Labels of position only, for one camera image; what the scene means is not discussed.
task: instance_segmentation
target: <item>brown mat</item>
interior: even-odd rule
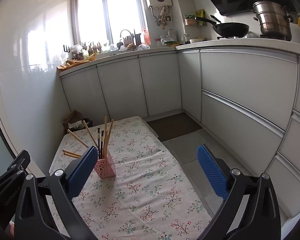
[[[147,123],[158,134],[158,139],[162,142],[202,129],[186,113],[175,114]]]

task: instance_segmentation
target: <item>countertop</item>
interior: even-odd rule
[[[219,46],[247,46],[247,47],[259,47],[259,48],[268,48],[268,49],[277,49],[281,51],[286,51],[290,53],[295,53],[300,55],[300,44],[294,43],[291,41],[281,41],[274,39],[265,39],[265,38],[241,38],[241,39],[222,39],[222,40],[213,40],[213,41],[202,41],[192,44],[180,45],[177,47],[167,47],[167,48],[157,48],[157,49],[147,49],[147,50],[137,50],[131,52],[124,52],[117,55],[103,57],[96,59],[91,62],[84,63],[77,67],[65,70],[59,74],[60,77],[72,73],[74,71],[93,66],[96,64],[104,63],[110,60],[121,59],[125,57],[133,57],[141,54],[150,54],[156,52],[165,52],[165,51],[175,51],[183,49],[201,49],[207,47],[219,47]]]

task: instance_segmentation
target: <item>window frame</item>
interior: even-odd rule
[[[137,8],[138,8],[138,14],[139,14],[139,20],[141,28],[146,28],[146,22],[144,19],[143,14],[143,3],[142,0],[136,0],[137,2]],[[105,25],[106,25],[106,36],[109,40],[109,43],[113,43],[113,37],[111,34],[111,28],[110,28],[110,21],[108,17],[108,8],[107,8],[107,1],[102,0],[103,4],[103,14],[105,19]],[[79,24],[78,24],[78,0],[71,0],[71,18],[72,18],[72,30],[73,30],[73,37],[74,37],[74,44],[78,44],[80,40],[80,33],[79,33]]]

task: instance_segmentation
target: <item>black frying pan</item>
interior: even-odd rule
[[[216,21],[220,22],[213,15],[210,16]],[[244,23],[221,23],[220,22],[219,24],[217,24],[216,22],[209,20],[207,18],[196,17],[195,19],[198,21],[211,23],[214,31],[224,38],[229,38],[229,37],[242,38],[245,35],[247,35],[249,31],[249,25],[246,25]]]

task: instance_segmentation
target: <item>window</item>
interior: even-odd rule
[[[145,27],[140,0],[72,0],[75,42],[117,44],[124,29],[132,34]],[[122,32],[122,37],[130,35]]]

